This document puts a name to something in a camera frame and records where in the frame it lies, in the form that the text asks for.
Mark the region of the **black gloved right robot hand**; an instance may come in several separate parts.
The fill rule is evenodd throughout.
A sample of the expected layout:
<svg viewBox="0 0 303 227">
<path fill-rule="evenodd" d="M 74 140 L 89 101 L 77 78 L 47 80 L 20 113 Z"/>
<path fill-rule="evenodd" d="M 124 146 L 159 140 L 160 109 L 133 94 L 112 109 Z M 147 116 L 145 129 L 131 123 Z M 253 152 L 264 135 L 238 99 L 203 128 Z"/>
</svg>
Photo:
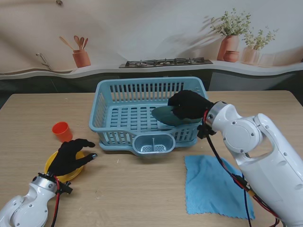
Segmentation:
<svg viewBox="0 0 303 227">
<path fill-rule="evenodd" d="M 179 119 L 203 118 L 213 105 L 213 102 L 191 90 L 179 91 L 168 99 L 168 106 L 173 106 L 172 111 Z"/>
</svg>

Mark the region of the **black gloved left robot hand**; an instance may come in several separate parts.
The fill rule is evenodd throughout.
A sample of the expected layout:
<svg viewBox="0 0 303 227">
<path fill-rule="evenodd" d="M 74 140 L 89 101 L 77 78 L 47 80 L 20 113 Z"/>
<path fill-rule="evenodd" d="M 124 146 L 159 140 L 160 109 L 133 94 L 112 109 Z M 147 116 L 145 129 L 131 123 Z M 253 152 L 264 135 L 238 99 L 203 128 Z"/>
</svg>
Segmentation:
<svg viewBox="0 0 303 227">
<path fill-rule="evenodd" d="M 96 153 L 89 153 L 85 157 L 76 159 L 76 154 L 83 148 L 93 147 L 95 147 L 95 143 L 86 139 L 76 139 L 62 143 L 47 172 L 58 177 L 75 171 L 98 156 Z"/>
</svg>

